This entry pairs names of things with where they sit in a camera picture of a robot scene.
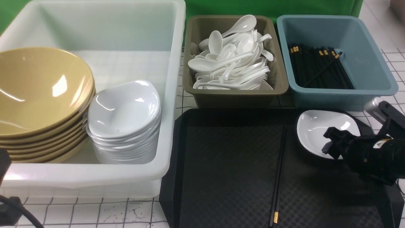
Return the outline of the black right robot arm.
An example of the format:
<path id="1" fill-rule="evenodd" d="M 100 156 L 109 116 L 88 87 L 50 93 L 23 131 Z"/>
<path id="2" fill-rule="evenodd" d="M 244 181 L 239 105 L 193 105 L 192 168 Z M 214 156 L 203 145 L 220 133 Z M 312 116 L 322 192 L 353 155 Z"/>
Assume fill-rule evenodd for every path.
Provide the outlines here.
<path id="1" fill-rule="evenodd" d="M 347 130 L 330 127 L 323 135 L 330 142 L 322 152 L 333 159 L 342 157 L 360 175 L 393 185 L 405 175 L 405 117 L 379 97 L 369 101 L 364 110 L 382 124 L 379 133 L 355 136 Z"/>

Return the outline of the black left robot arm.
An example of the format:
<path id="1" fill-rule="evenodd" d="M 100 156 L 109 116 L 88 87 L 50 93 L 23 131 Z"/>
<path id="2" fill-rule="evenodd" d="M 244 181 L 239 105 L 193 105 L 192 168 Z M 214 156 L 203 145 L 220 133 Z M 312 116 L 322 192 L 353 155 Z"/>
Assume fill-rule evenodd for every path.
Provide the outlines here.
<path id="1" fill-rule="evenodd" d="M 12 164 L 12 159 L 9 156 L 9 153 L 6 149 L 0 149 L 0 185 L 2 184 L 6 172 Z"/>

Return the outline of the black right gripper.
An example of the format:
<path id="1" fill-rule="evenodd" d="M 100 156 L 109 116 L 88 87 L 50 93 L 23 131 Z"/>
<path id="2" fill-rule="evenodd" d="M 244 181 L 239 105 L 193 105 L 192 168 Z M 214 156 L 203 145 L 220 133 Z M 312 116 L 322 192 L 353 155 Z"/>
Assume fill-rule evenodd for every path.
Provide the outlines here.
<path id="1" fill-rule="evenodd" d="M 339 130 L 336 127 L 329 127 L 323 134 L 327 142 L 321 149 L 325 155 L 330 155 L 333 159 L 338 159 L 340 156 L 347 161 L 360 161 L 361 154 L 354 146 L 354 141 L 361 136 L 354 135 L 347 130 Z"/>

